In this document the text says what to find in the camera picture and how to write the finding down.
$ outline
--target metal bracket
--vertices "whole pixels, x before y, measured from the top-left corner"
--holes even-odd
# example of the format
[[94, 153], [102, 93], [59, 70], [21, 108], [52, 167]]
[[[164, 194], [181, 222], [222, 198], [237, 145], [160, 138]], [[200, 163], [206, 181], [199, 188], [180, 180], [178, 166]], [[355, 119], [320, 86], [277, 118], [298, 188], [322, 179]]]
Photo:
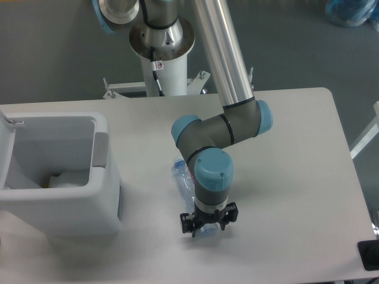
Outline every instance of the metal bracket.
[[374, 104], [376, 117], [368, 124], [350, 146], [350, 155], [354, 159], [366, 145], [379, 133], [379, 102]]
[[[187, 79], [187, 95], [200, 95], [207, 93], [207, 90], [204, 89], [204, 85], [210, 76], [210, 73], [200, 71], [195, 79]], [[106, 78], [103, 78], [103, 81], [106, 91], [103, 96], [104, 99], [127, 98], [120, 95], [120, 93], [136, 93], [146, 91], [146, 85], [144, 82], [108, 84]]]
[[195, 79], [187, 86], [187, 95], [200, 95], [204, 89], [205, 83], [211, 77], [211, 73], [200, 71]]

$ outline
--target white container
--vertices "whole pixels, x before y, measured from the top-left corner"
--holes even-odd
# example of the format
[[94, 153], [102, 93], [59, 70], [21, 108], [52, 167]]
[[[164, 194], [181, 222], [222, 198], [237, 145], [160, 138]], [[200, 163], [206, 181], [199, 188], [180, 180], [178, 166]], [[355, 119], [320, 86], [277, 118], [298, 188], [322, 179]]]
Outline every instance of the white container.
[[104, 115], [0, 111], [0, 120], [2, 209], [47, 235], [119, 230], [121, 178]]

